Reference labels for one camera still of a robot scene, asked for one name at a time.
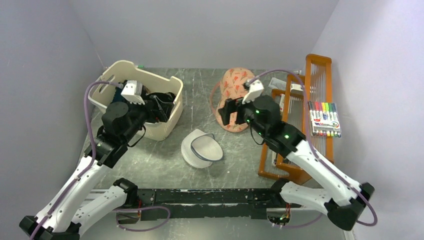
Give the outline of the white mesh laundry bag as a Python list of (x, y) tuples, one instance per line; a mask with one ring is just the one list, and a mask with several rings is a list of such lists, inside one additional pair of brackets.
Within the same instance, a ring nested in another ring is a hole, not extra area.
[(224, 152), (213, 133), (195, 129), (181, 142), (181, 154), (190, 166), (197, 169), (210, 167), (224, 159)]

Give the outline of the black bra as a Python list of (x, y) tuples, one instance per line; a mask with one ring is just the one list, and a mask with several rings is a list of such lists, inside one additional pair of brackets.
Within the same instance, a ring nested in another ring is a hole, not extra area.
[(176, 95), (173, 92), (152, 92), (146, 95), (148, 100), (156, 101), (161, 105), (173, 105)]

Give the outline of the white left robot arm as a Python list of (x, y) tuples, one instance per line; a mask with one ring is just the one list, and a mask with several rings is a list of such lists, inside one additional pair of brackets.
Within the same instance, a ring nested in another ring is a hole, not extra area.
[(146, 123), (168, 122), (174, 105), (171, 92), (149, 93), (142, 102), (110, 103), (97, 136), (91, 138), (66, 184), (35, 216), (25, 216), (19, 227), (32, 240), (78, 240), (113, 210), (134, 207), (139, 200), (138, 187), (125, 178), (90, 203), (84, 204), (84, 200), (126, 153), (137, 132), (145, 130)]

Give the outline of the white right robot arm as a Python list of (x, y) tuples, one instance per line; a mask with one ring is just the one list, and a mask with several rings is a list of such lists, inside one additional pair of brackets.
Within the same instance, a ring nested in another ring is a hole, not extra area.
[(351, 231), (360, 223), (365, 208), (376, 213), (369, 203), (375, 188), (343, 173), (316, 150), (307, 135), (282, 121), (280, 107), (271, 96), (261, 95), (248, 103), (241, 97), (229, 98), (218, 113), (225, 126), (235, 113), (236, 124), (247, 124), (270, 150), (299, 166), (321, 186), (309, 188), (287, 180), (270, 193), (270, 202), (275, 207), (289, 203), (314, 209), (344, 231)]

